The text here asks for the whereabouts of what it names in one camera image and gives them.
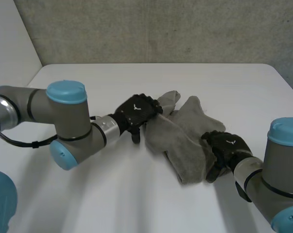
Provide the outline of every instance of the silver metal ring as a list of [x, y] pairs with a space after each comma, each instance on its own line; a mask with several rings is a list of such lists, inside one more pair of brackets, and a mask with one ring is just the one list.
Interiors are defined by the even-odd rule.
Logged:
[[0, 97], [0, 131], [12, 129], [18, 125], [18, 115], [15, 108]]

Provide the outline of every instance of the white wall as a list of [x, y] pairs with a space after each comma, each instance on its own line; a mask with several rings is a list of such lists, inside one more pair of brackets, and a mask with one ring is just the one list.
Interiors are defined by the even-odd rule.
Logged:
[[13, 0], [0, 0], [0, 85], [26, 86], [41, 67]]

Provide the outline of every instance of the robotic hand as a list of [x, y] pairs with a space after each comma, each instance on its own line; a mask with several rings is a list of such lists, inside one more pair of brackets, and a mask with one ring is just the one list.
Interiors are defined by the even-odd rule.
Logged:
[[131, 133], [132, 141], [138, 144], [140, 143], [140, 126], [162, 112], [157, 100], [141, 94], [132, 96], [119, 106], [115, 115], [123, 116], [125, 119], [123, 123], [126, 125], [127, 131]]
[[201, 138], [207, 141], [217, 158], [206, 177], [209, 183], [214, 182], [219, 177], [223, 168], [228, 168], [234, 172], [236, 165], [241, 160], [253, 157], [248, 145], [238, 135], [212, 131], [203, 134]]
[[262, 213], [277, 233], [293, 233], [293, 118], [272, 122], [264, 163], [245, 141], [226, 132], [205, 133], [217, 161], [207, 174], [214, 182], [222, 168], [232, 170], [238, 194]]

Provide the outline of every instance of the white tabletop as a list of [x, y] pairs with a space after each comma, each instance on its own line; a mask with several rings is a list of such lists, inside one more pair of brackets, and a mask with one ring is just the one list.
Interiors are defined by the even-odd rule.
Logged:
[[[264, 157], [266, 134], [277, 117], [293, 116], [293, 90], [262, 64], [49, 65], [30, 87], [58, 80], [85, 84], [91, 115], [103, 116], [131, 95], [167, 91], [201, 100], [204, 112], [244, 138]], [[52, 125], [22, 123], [5, 132], [34, 141]], [[0, 171], [18, 190], [10, 233], [269, 233], [259, 211], [240, 198], [231, 174], [214, 184], [182, 187], [166, 159], [134, 146], [129, 133], [71, 171], [52, 160], [49, 148], [21, 149], [0, 140]]]

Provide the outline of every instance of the white logo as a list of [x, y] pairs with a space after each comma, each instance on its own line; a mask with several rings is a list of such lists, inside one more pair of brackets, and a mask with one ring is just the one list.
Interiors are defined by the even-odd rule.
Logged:
[[142, 110], [141, 108], [137, 108], [135, 104], [133, 104], [133, 109], [134, 110]]
[[234, 145], [236, 141], [230, 142], [230, 141], [227, 141], [227, 140], [226, 140], [226, 142], [231, 143], [231, 144]]

